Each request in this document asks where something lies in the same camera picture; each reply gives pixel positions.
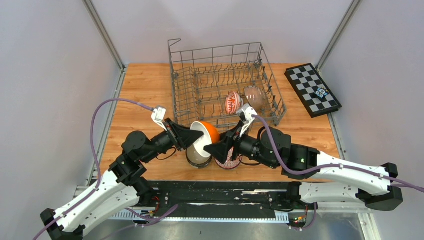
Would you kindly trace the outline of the orange geometric pattern bowl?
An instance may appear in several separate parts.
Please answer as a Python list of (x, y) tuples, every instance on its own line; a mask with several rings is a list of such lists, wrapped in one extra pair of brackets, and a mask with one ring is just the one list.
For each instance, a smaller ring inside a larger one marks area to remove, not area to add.
[(235, 168), (237, 168), (243, 159), (242, 155), (238, 155), (236, 159), (232, 159), (233, 157), (233, 152), (234, 152), (234, 147), (232, 147), (229, 151), (228, 151), (228, 155), (227, 155), (227, 159), (225, 163), (221, 163), (219, 162), (217, 159), (214, 158), (215, 163), (222, 169), (224, 170), (233, 170)]

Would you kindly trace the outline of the orange bowl white inside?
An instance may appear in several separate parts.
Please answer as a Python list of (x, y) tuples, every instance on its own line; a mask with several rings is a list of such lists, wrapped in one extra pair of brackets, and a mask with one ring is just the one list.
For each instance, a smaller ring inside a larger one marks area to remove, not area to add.
[(220, 134), (218, 130), (215, 126), (205, 121), (193, 122), (190, 126), (190, 129), (203, 133), (203, 136), (196, 140), (193, 146), (200, 156), (204, 158), (209, 158), (211, 154), (206, 152), (204, 150), (204, 147), (211, 144), (215, 144), (220, 141)]

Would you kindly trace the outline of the black bowl beige inside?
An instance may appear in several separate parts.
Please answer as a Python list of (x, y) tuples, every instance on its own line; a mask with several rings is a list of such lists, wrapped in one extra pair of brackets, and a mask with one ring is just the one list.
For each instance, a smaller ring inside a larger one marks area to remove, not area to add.
[(186, 150), (185, 155), (188, 163), (197, 169), (206, 168), (213, 158), (211, 155), (209, 157), (201, 156), (193, 145)]

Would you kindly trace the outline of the orange floral pattern bowl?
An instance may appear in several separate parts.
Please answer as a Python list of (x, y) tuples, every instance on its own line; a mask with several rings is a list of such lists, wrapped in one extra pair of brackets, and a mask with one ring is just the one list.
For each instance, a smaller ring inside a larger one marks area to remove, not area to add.
[(225, 111), (227, 114), (235, 114), (244, 105), (244, 100), (236, 91), (229, 91), (225, 98)]

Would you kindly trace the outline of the clear glass bowl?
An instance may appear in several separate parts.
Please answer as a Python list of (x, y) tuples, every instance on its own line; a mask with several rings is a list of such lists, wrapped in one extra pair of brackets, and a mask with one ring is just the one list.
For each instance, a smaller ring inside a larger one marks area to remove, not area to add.
[(267, 98), (261, 88), (253, 85), (247, 86), (244, 88), (244, 95), (248, 104), (257, 112), (264, 108)]

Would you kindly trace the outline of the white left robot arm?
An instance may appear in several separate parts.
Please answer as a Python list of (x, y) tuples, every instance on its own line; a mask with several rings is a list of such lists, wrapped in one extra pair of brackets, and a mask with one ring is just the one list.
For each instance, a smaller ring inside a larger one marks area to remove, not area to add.
[(81, 240), (90, 227), (122, 209), (139, 204), (149, 206), (155, 198), (153, 188), (142, 176), (147, 164), (172, 148), (186, 150), (204, 136), (167, 118), (165, 130), (149, 139), (142, 131), (131, 132), (122, 144), (122, 154), (99, 180), (71, 202), (56, 210), (47, 208), (40, 217), (52, 240)]

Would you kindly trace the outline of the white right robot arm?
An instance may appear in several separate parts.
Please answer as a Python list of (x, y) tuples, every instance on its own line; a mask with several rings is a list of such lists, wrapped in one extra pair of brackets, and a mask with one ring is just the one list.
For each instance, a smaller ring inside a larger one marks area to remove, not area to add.
[(229, 156), (247, 157), (292, 179), (283, 201), (292, 208), (314, 203), (363, 203), (376, 211), (393, 211), (403, 201), (402, 190), (392, 186), (395, 164), (363, 166), (330, 156), (313, 147), (294, 144), (282, 131), (262, 127), (253, 138), (233, 128), (221, 140), (202, 147), (224, 163)]

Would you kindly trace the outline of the black white checkerboard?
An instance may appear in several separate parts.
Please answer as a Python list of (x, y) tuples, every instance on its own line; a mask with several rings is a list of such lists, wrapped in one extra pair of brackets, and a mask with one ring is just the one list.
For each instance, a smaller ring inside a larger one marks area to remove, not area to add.
[[(311, 118), (337, 112), (342, 107), (311, 63), (287, 68), (284, 75)], [(325, 99), (317, 98), (317, 88), (326, 88), (329, 95)]]

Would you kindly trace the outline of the small blue owl figure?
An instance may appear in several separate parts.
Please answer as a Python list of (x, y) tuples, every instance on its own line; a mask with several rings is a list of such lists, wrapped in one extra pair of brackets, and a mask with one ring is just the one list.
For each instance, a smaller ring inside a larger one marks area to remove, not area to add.
[(325, 87), (318, 87), (316, 91), (314, 92), (317, 98), (320, 100), (323, 100), (328, 96), (330, 93)]

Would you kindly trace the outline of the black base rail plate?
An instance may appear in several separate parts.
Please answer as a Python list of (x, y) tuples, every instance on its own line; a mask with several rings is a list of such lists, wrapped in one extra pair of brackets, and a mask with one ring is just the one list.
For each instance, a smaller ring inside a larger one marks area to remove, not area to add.
[(315, 210), (355, 211), (364, 204), (352, 188), (340, 199), (329, 200), (324, 183), (148, 181), (137, 196), (124, 187), (88, 209), (80, 206), (68, 215), (78, 226), (94, 228), (110, 218), (152, 223), (159, 218), (183, 222), (283, 223), (304, 227)]

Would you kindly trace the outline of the left aluminium frame post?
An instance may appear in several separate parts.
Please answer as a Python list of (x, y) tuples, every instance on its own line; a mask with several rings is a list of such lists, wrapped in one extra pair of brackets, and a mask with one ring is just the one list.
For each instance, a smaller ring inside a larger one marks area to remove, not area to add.
[(116, 63), (117, 67), (120, 69), (121, 72), (125, 70), (125, 64), (120, 57), (118, 50), (116, 49), (102, 19), (99, 15), (94, 2), (92, 0), (82, 0), (83, 4), (85, 5), (88, 14), (90, 15), (94, 25), (96, 26), (97, 30), (99, 31), (99, 34), (101, 38), (103, 39), (107, 49), (109, 50), (109, 53), (111, 54), (114, 62)]

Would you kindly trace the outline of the aluminium frame post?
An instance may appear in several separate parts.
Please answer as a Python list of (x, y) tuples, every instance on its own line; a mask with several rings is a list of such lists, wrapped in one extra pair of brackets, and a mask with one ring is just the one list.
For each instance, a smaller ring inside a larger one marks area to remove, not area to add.
[(361, 3), (362, 0), (352, 0), (350, 2), (350, 5), (344, 13), (340, 23), (338, 24), (318, 63), (316, 64), (316, 69), (319, 72), (324, 68), (326, 62), (328, 61), (334, 49), (336, 48), (336, 45), (338, 44), (340, 38), (342, 37), (343, 33), (345, 32), (346, 28), (348, 27), (350, 21), (354, 17)]
[(121, 72), (125, 70), (125, 64), (120, 57), (118, 50), (116, 49), (102, 19), (99, 15), (94, 2), (92, 0), (82, 0), (83, 4), (85, 5), (88, 14), (90, 15), (94, 25), (96, 26), (97, 30), (99, 31), (99, 34), (101, 38), (103, 39), (107, 49), (109, 50), (109, 53), (111, 54), (114, 62), (116, 63), (117, 67), (120, 69)]

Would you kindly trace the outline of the right aluminium frame post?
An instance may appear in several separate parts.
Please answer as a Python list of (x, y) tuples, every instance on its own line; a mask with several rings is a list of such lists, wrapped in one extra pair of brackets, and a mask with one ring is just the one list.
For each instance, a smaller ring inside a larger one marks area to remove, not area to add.
[(318, 63), (316, 64), (316, 69), (319, 72), (324, 68), (326, 62), (328, 61), (334, 49), (336, 48), (336, 45), (338, 44), (340, 38), (342, 37), (343, 33), (345, 32), (346, 28), (348, 27), (350, 21), (354, 17), (361, 3), (362, 0), (352, 0), (350, 2), (350, 5), (344, 13), (340, 23), (338, 24)]

